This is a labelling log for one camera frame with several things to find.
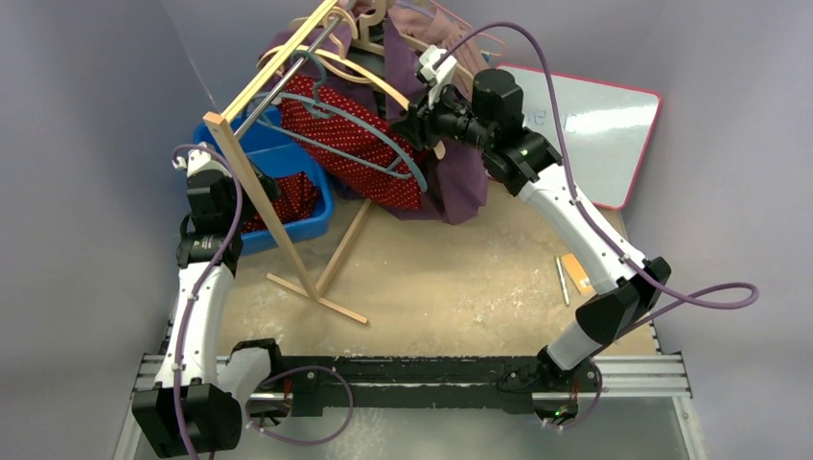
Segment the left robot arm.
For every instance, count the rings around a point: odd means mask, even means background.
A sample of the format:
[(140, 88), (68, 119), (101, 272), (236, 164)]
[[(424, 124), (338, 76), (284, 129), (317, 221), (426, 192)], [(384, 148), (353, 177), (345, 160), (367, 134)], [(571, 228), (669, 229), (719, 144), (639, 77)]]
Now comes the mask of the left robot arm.
[(131, 406), (161, 459), (234, 449), (252, 392), (275, 391), (286, 378), (272, 339), (241, 342), (219, 364), (216, 341), (243, 248), (238, 226), (245, 194), (231, 171), (199, 149), (175, 166), (186, 173), (190, 204), (176, 249), (176, 305), (165, 355)]

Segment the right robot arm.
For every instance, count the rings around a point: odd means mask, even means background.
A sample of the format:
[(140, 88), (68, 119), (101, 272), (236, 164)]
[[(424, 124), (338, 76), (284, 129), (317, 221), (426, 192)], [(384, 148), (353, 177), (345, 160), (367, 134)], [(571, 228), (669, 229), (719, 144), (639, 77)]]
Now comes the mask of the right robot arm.
[(524, 93), (512, 74), (476, 74), (471, 99), (452, 84), (429, 85), (393, 123), (414, 148), (455, 140), (480, 152), (486, 171), (538, 211), (585, 269), (593, 297), (537, 355), (541, 383), (560, 390), (576, 367), (632, 329), (657, 303), (671, 267), (626, 241), (569, 179), (561, 152), (524, 124)]

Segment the blue-grey plastic hanger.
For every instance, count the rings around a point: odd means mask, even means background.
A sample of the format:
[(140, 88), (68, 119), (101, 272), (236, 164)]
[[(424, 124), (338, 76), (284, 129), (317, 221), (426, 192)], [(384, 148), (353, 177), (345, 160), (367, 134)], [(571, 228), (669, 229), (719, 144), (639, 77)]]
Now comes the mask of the blue-grey plastic hanger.
[[(328, 52), (323, 49), (315, 49), (313, 51), (309, 50), (307, 47), (299, 45), (295, 47), (291, 52), (287, 55), (284, 55), (282, 52), (281, 47), (276, 47), (271, 49), (261, 59), (259, 64), (260, 69), (264, 69), (270, 62), (275, 58), (280, 58), (284, 63), (288, 62), (290, 58), (295, 57), (299, 63), (305, 63), (307, 61), (312, 62), (316, 68), (320, 72), (320, 79), (314, 84), (313, 92), (314, 94), (311, 97), (300, 96), (284, 91), (280, 91), (278, 93), (274, 93), (272, 91), (268, 92), (258, 92), (255, 95), (251, 96), (248, 100), (253, 102), (256, 99), (260, 99), (261, 101), (257, 104), (257, 107), (249, 114), (242, 112), (241, 116), (243, 117), (243, 123), (240, 125), (238, 129), (235, 130), (235, 135), (237, 138), (242, 138), (246, 132), (253, 126), (256, 121), (260, 121), (261, 124), (265, 127), (271, 128), (273, 130), (285, 133), (296, 140), (304, 141), (308, 144), (312, 144), (314, 146), (320, 147), (322, 149), (328, 150), (336, 155), (339, 155), (343, 158), (356, 162), (358, 164), (363, 165), (366, 168), (372, 169), (379, 173), (383, 173), (385, 175), (394, 177), (399, 180), (414, 180), (417, 184), (419, 189), (424, 192), (427, 187), (427, 180), (424, 177), (423, 173), (420, 171), (420, 168), (415, 163), (415, 161), (407, 155), (404, 149), (401, 148), (399, 144), (397, 144), (393, 139), (386, 136), (380, 130), (371, 126), (370, 124), (366, 123), (364, 120), (360, 119), (359, 117), (344, 111), (338, 107), (329, 105), (327, 103), (322, 102), (318, 98), (318, 89), (321, 87), (322, 83), (327, 78), (327, 65), (323, 62), (325, 59), (329, 61), (335, 61), (339, 64), (344, 65), (345, 67), (351, 69), (355, 73), (367, 78), (367, 83), (372, 86), (376, 86), (381, 89), (384, 93), (389, 95), (393, 100), (399, 103), (402, 106), (408, 105), (408, 100), (404, 97), (400, 92), (395, 90), (389, 83), (382, 80), (374, 74), (373, 72), (369, 71), (365, 67), (355, 63), (352, 60), (340, 57), (337, 54)], [(314, 111), (314, 116), (317, 118), (328, 119), (334, 115), (341, 117), (355, 126), (364, 129), (365, 131), (373, 134), (376, 138), (378, 138), (382, 143), (387, 145), (390, 149), (392, 149), (396, 154), (397, 158), (387, 167), (383, 167), (378, 164), (371, 163), (366, 161), (362, 158), (357, 156), (351, 155), (346, 153), (340, 149), (334, 149), (330, 146), (325, 144), (319, 143), (313, 139), (308, 137), (301, 136), (299, 134), (295, 134), (291, 131), (282, 129), (278, 126), (271, 124), (265, 115), (265, 111), (268, 105), (270, 105), (273, 101), (282, 98), (287, 100), (296, 100), (301, 102), (305, 107), (311, 108)]]

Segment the red polka dot skirt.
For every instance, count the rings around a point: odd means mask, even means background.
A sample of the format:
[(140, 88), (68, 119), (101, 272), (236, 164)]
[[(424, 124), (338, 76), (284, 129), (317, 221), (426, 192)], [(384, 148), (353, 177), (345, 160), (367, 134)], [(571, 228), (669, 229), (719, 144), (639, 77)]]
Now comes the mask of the red polka dot skirt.
[[(314, 78), (296, 75), (283, 91), (311, 97), (316, 82)], [(431, 151), (414, 149), (403, 137), (392, 131), (386, 120), (379, 117), (374, 105), (368, 107), (361, 103), (360, 99), (349, 97), (328, 83), (322, 84), (318, 89), (318, 98), (326, 104), (359, 117), (393, 139), (407, 155), (412, 157), (421, 172), (425, 170), (428, 160), (434, 156)], [(275, 126), (383, 167), (389, 166), (397, 158), (397, 154), (373, 134), (336, 115), (328, 119), (317, 118), (311, 108), (296, 100), (281, 98), (279, 103), (272, 104), (268, 108), (265, 115)], [(393, 216), (406, 220), (440, 218), (440, 213), (430, 198), (419, 189), (414, 180), (396, 179), (328, 150), (289, 137), (308, 153), (325, 173), (338, 180), (351, 192), (372, 200)]]

